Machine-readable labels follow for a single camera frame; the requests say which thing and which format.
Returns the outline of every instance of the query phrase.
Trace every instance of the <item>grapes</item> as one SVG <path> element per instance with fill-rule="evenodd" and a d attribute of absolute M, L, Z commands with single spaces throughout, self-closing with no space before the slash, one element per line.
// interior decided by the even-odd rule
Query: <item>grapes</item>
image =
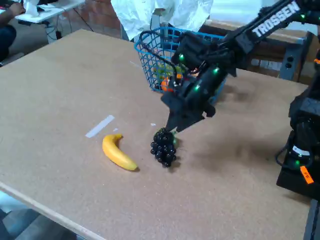
<path fill-rule="evenodd" d="M 164 168 L 169 168 L 174 160 L 177 159 L 174 145 L 175 137 L 172 132 L 161 128 L 153 137 L 151 154 L 162 164 Z"/>

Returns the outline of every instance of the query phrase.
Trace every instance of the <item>banana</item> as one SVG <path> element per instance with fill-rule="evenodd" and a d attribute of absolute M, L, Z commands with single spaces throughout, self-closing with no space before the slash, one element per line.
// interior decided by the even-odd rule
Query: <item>banana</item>
<path fill-rule="evenodd" d="M 138 167 L 137 164 L 116 146 L 116 142 L 121 138 L 122 134 L 105 136 L 102 141 L 102 150 L 104 154 L 118 166 L 126 170 L 134 171 Z"/>

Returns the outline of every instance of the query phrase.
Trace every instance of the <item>person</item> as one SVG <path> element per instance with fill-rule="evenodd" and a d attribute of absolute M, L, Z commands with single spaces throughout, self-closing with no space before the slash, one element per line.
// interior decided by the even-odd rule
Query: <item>person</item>
<path fill-rule="evenodd" d="M 15 2 L 8 10 L 0 14 L 0 62 L 9 55 L 9 47 L 16 39 L 16 29 L 8 25 L 10 20 L 25 12 L 21 3 Z"/>

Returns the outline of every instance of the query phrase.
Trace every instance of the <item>orange fruit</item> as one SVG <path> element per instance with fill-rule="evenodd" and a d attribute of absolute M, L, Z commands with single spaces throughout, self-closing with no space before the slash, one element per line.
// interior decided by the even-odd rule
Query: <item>orange fruit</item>
<path fill-rule="evenodd" d="M 168 88 L 169 85 L 169 78 L 166 77 L 162 82 L 161 82 L 161 88 L 164 92 L 173 92 L 174 90 L 171 88 Z"/>

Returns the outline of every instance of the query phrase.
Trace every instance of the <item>white tape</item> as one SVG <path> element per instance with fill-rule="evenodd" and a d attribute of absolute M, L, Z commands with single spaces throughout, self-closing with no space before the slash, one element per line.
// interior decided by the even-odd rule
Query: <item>white tape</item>
<path fill-rule="evenodd" d="M 135 65 L 137 68 L 142 69 L 142 66 L 140 66 L 140 65 L 138 65 L 138 64 L 136 64 L 136 63 L 134 63 L 134 62 L 132 62 L 132 61 L 130 61 L 130 63 L 132 63 L 133 65 Z"/>
<path fill-rule="evenodd" d="M 85 136 L 87 138 L 94 137 L 97 133 L 99 133 L 105 126 L 107 126 L 111 121 L 115 119 L 114 116 L 109 115 L 104 120 L 102 120 L 97 126 L 92 128 Z"/>
<path fill-rule="evenodd" d="M 292 150 L 295 151 L 297 154 L 301 154 L 301 155 L 304 155 L 304 156 L 310 156 L 310 152 L 302 150 L 302 149 L 300 149 L 300 148 L 298 148 L 296 146 L 293 146 Z"/>

